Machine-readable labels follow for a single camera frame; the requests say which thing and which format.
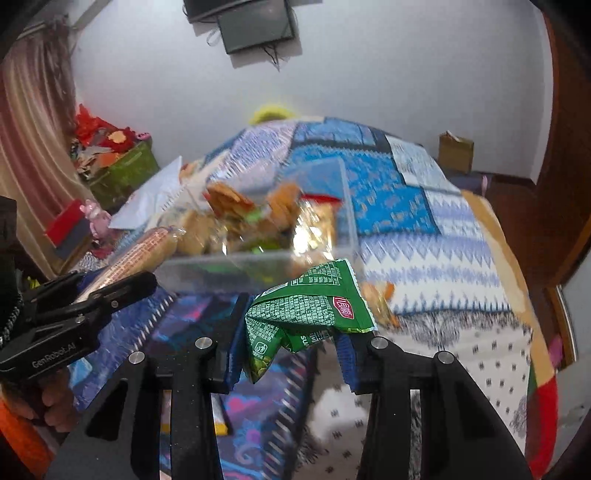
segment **red brand logo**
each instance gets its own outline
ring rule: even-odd
[[[353,307],[351,307],[349,300],[344,299],[343,297],[334,297],[333,305],[335,306],[335,309],[339,311],[341,316],[345,317],[346,319],[353,320],[355,318],[355,315],[353,314]]]

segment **yellow object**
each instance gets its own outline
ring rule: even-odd
[[[27,282],[29,282],[29,287],[31,288],[41,287],[39,280],[33,280],[31,277],[27,277]]]
[[[226,427],[225,423],[216,423],[215,427],[216,427],[216,435],[218,437],[223,437],[228,434],[228,427]]]
[[[111,133],[108,136],[108,138],[109,138],[109,140],[111,140],[112,142],[115,142],[117,144],[123,143],[127,139],[125,134],[120,130],[117,130],[116,132]]]
[[[249,123],[251,125],[258,125],[265,122],[272,122],[273,120],[287,120],[288,118],[295,117],[294,112],[280,105],[264,105],[254,113]]]

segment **white wall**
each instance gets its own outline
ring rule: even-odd
[[[51,0],[30,24],[68,14],[70,25],[84,28],[111,0]]]
[[[182,4],[112,0],[73,57],[90,110],[152,133],[161,164],[200,157],[278,102],[434,156],[449,129],[475,140],[475,170],[532,175],[544,59],[528,0],[293,0],[299,41],[279,48],[291,56],[280,72],[260,50],[231,58],[208,46],[211,27],[189,25]]]
[[[534,15],[538,24],[540,32],[540,42],[542,46],[542,61],[543,61],[543,79],[544,91],[542,101],[542,115],[540,119],[540,133],[538,135],[538,146],[534,155],[534,162],[531,166],[531,179],[534,183],[538,183],[542,166],[544,165],[544,157],[546,155],[546,148],[548,147],[548,138],[550,136],[550,127],[552,124],[552,103],[554,96],[554,66],[552,58],[552,49],[550,47],[550,36],[544,20],[544,15],[540,10],[534,8]]]
[[[562,295],[569,313],[577,356],[591,356],[591,251],[563,285]]]
[[[579,358],[556,375],[558,385],[558,431],[552,455],[553,466],[579,431],[591,407],[591,356]]]

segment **cardboard box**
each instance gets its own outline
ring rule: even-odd
[[[469,173],[474,158],[474,142],[457,137],[449,131],[439,136],[439,157],[437,163],[444,168]]]

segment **curtain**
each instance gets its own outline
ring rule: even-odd
[[[74,199],[92,198],[69,157],[73,85],[63,24],[18,40],[0,65],[0,194],[17,201],[18,240],[47,278],[64,261],[46,229]]]

